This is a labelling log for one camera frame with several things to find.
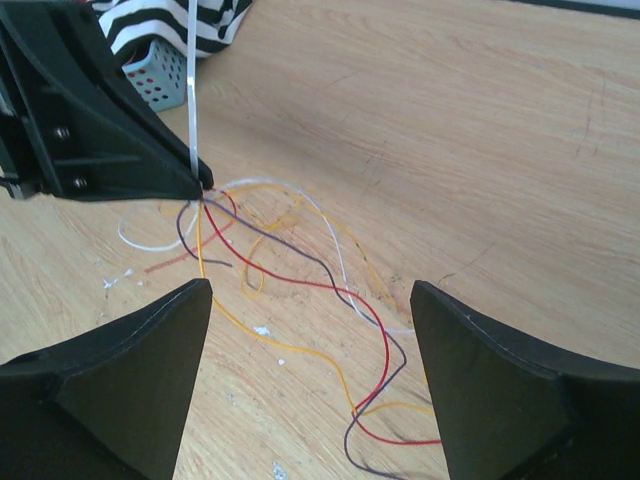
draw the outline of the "black plastic part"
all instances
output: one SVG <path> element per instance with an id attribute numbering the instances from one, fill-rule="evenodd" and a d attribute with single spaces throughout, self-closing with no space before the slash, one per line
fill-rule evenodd
<path id="1" fill-rule="evenodd" d="M 213 187 L 130 84 L 90 5 L 0 0 L 0 50 L 0 165 L 14 198 L 197 200 Z"/>
<path id="2" fill-rule="evenodd" d="M 211 312 L 193 280 L 0 367 L 0 478 L 173 477 Z"/>
<path id="3" fill-rule="evenodd" d="M 451 480 L 640 478 L 640 370 L 545 343 L 426 282 L 411 310 Z"/>

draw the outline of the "screw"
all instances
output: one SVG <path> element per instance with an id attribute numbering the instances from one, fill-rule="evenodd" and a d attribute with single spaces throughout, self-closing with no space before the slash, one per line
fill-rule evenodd
<path id="1" fill-rule="evenodd" d="M 56 127 L 56 129 L 53 131 L 53 134 L 60 140 L 64 140 L 71 136 L 67 127 Z"/>
<path id="2" fill-rule="evenodd" d="M 73 186 L 76 188 L 85 188 L 87 186 L 87 180 L 82 177 L 77 177 L 73 179 Z"/>

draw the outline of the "wood grain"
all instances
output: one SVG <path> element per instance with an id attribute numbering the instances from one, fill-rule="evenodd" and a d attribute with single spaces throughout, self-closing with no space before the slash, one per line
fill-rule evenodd
<path id="1" fill-rule="evenodd" d="M 345 238 L 350 276 L 389 327 L 409 324 L 410 288 L 424 279 L 544 340 L 640 367 L 639 42 L 637 22 L 508 2 L 259 0 L 235 43 L 199 68 L 201 156 L 218 184 L 267 175 L 311 190 L 359 237 L 404 311 L 377 298 Z M 186 109 L 162 118 L 187 139 Z M 171 254 L 118 239 L 129 205 L 1 201 L 0 361 L 198 275 L 190 260 L 144 274 Z M 241 201 L 264 221 L 287 208 L 273 191 Z M 171 218 L 153 211 L 127 232 L 174 240 Z M 337 268 L 309 212 L 284 235 Z M 229 238 L 246 252 L 256 236 L 234 227 Z M 209 273 L 248 326 L 334 356 L 358 399 L 375 385 L 380 334 L 332 294 L 267 280 L 249 300 L 235 259 L 219 244 L 206 253 L 234 263 Z M 277 245 L 256 259 L 324 280 Z M 134 275 L 103 289 L 128 268 Z M 401 342 L 410 365 L 384 399 L 425 404 L 415 340 Z M 273 478 L 274 461 L 291 479 L 364 478 L 342 455 L 348 418 L 330 366 L 265 346 L 214 311 L 176 478 Z M 437 435 L 432 418 L 408 411 L 367 423 Z M 447 478 L 440 448 L 384 446 L 360 432 L 351 445 L 376 468 Z"/>

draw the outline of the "striped fabric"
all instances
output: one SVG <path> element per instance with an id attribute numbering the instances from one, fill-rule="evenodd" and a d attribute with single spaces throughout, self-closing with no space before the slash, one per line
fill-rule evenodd
<path id="1" fill-rule="evenodd" d="M 233 41 L 252 0 L 198 0 L 196 55 L 208 57 Z M 125 63 L 138 46 L 164 38 L 187 54 L 189 0 L 90 0 L 116 58 Z"/>

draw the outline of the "white debris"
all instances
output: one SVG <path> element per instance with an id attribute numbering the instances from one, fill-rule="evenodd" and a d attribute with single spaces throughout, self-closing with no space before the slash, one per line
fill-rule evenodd
<path id="1" fill-rule="evenodd" d="M 267 326 L 262 326 L 262 327 L 253 327 L 253 329 L 255 330 L 255 332 L 262 336 L 262 337 L 268 337 L 269 335 L 271 335 L 271 331 L 269 330 L 269 328 Z"/>
<path id="2" fill-rule="evenodd" d="M 273 462 L 273 479 L 274 480 L 289 480 L 289 475 L 280 466 L 278 462 Z"/>
<path id="3" fill-rule="evenodd" d="M 104 283 L 104 289 L 108 290 L 111 287 L 113 287 L 116 283 L 118 283 L 118 280 L 120 280 L 119 278 L 116 278 L 114 281 L 110 282 L 109 280 L 107 280 L 106 278 L 102 279 L 102 282 Z"/>

